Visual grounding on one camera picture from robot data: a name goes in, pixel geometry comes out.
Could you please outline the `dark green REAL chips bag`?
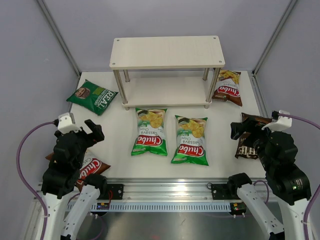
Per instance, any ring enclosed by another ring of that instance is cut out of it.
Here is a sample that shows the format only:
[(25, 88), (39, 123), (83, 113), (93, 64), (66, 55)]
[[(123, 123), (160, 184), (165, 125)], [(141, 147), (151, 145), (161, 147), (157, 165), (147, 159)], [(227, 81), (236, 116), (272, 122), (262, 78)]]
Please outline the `dark green REAL chips bag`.
[(66, 101), (101, 116), (117, 95), (117, 91), (101, 87), (86, 79)]

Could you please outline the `green Chuba chips bag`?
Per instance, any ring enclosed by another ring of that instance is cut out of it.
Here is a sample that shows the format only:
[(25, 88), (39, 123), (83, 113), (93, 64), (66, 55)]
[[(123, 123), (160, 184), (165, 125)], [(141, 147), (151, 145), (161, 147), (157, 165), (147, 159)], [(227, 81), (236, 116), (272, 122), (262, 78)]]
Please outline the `green Chuba chips bag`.
[(205, 139), (208, 119), (176, 115), (175, 120), (176, 150), (171, 163), (208, 166)]
[(164, 130), (166, 108), (136, 108), (137, 137), (132, 147), (131, 156), (152, 153), (167, 156), (166, 134)]

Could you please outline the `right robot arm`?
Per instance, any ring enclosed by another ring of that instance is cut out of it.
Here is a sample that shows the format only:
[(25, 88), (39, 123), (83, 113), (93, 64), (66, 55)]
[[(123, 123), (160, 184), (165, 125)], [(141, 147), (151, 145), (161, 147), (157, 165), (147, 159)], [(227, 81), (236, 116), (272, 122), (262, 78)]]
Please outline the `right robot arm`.
[(232, 175), (227, 181), (227, 193), (239, 198), (248, 207), (266, 240), (309, 240), (312, 237), (309, 213), (317, 198), (311, 193), (307, 175), (295, 164), (298, 148), (292, 136), (285, 132), (296, 116), (282, 110), (272, 112), (272, 121), (260, 123), (249, 117), (230, 124), (233, 140), (248, 133), (247, 145), (253, 147), (265, 171), (265, 179), (276, 196), (282, 220), (279, 221), (256, 193), (246, 173)]

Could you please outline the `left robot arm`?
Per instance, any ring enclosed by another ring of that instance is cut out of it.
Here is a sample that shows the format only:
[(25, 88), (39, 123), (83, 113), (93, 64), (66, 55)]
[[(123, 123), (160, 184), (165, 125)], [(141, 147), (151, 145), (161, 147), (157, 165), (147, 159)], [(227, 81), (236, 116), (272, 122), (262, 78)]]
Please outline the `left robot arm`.
[(102, 127), (87, 119), (84, 122), (91, 133), (83, 128), (64, 133), (55, 132), (56, 144), (48, 169), (42, 177), (43, 229), (42, 240), (74, 240), (79, 232), (90, 207), (97, 199), (108, 194), (105, 176), (92, 173), (85, 177), (84, 186), (73, 208), (67, 216), (65, 211), (72, 198), (80, 169), (83, 165), (86, 150), (103, 141), (105, 136)]

